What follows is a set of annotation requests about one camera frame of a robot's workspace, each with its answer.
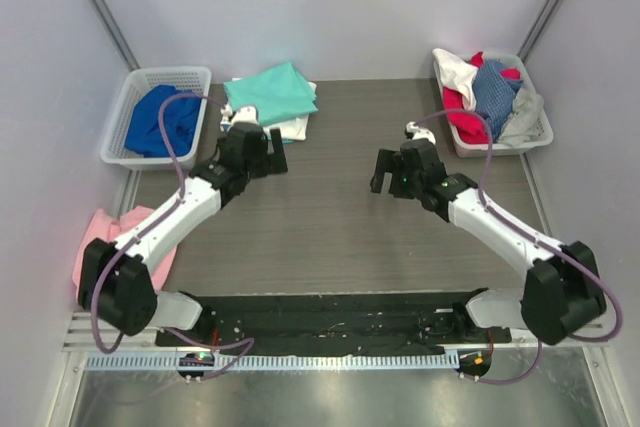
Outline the teal t shirt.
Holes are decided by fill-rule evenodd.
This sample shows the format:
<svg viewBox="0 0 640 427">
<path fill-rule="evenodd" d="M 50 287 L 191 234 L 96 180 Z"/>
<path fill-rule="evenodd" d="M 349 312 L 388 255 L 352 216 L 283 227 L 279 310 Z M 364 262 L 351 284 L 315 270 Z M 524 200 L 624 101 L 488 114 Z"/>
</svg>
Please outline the teal t shirt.
<svg viewBox="0 0 640 427">
<path fill-rule="evenodd" d="M 233 111 L 252 106 L 263 126 L 317 111 L 315 92 L 291 62 L 260 74 L 227 81 L 224 90 Z"/>
</svg>

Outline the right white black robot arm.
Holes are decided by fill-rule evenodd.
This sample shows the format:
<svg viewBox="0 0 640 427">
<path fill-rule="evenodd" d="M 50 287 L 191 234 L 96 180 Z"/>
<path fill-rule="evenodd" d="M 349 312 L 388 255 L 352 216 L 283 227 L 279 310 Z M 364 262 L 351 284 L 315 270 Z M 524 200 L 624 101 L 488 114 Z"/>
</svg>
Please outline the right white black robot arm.
<svg viewBox="0 0 640 427">
<path fill-rule="evenodd" d="M 556 345 L 572 337 L 607 310 L 595 257 L 581 242 L 564 244 L 528 226 L 493 202 L 478 183 L 450 174 L 435 145 L 426 138 L 404 142 L 398 150 L 379 150 L 370 189 L 380 193 L 388 181 L 395 198 L 421 207 L 477 238 L 521 277 L 517 289 L 486 289 L 471 297 L 451 318 L 457 338 L 472 342 L 489 327 L 525 329 Z"/>
</svg>

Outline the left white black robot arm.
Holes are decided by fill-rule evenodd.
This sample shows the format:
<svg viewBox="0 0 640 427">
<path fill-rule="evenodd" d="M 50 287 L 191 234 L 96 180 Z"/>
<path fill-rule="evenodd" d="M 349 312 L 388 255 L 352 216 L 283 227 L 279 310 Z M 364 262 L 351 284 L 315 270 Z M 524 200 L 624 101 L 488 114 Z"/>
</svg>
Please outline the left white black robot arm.
<svg viewBox="0 0 640 427">
<path fill-rule="evenodd" d="M 205 344 L 213 322 L 203 304 L 181 292 L 154 287 L 153 274 L 196 227 L 241 195 L 250 181 L 288 170 L 279 130 L 240 122 L 217 141 L 214 155 L 184 174 L 179 188 L 138 226 L 85 248 L 79 305 L 93 324 L 126 336 L 146 328 L 173 328 L 190 345 Z"/>
</svg>

